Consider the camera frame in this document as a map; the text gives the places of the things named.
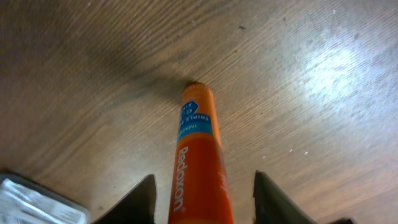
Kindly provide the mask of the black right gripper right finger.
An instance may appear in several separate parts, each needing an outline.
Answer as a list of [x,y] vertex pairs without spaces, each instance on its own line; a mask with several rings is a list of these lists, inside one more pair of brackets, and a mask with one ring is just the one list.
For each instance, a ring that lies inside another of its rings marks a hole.
[[254,176],[255,224],[315,224],[265,173]]

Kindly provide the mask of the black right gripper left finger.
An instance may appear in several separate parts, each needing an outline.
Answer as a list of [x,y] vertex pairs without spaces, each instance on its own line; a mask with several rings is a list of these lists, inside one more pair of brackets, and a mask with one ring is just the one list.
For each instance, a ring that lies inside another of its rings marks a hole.
[[157,187],[155,176],[145,176],[94,224],[154,224]]

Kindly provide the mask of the orange Redoxon tube white cap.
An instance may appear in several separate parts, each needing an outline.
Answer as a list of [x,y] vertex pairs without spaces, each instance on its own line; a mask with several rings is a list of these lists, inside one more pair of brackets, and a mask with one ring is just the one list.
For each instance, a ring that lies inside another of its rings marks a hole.
[[168,222],[234,222],[215,99],[203,83],[183,91]]

